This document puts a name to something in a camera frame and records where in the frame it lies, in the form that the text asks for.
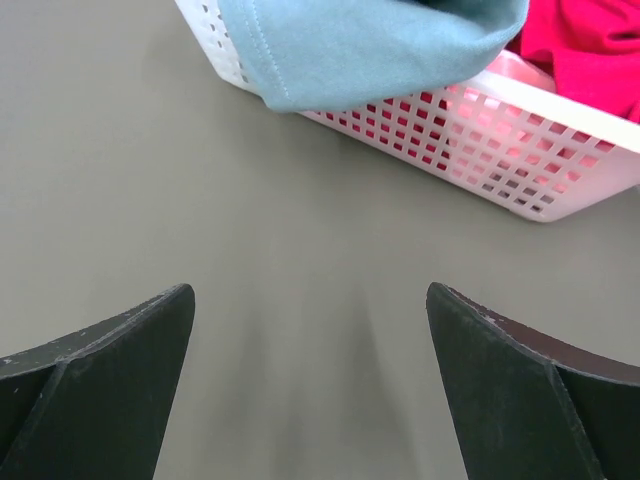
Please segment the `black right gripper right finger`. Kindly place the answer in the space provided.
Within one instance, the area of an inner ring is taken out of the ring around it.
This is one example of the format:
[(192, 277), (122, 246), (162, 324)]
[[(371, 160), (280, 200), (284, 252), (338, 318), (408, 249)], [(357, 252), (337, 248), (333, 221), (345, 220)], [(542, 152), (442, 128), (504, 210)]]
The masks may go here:
[(431, 338), (470, 479), (636, 479), (639, 369), (432, 283)]

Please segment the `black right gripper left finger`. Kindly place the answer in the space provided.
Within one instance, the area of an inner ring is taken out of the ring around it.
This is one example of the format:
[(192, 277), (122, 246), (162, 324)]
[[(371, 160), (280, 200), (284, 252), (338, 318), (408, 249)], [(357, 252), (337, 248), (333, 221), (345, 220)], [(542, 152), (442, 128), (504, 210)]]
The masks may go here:
[(2, 358), (2, 478), (153, 478), (194, 317), (179, 284)]

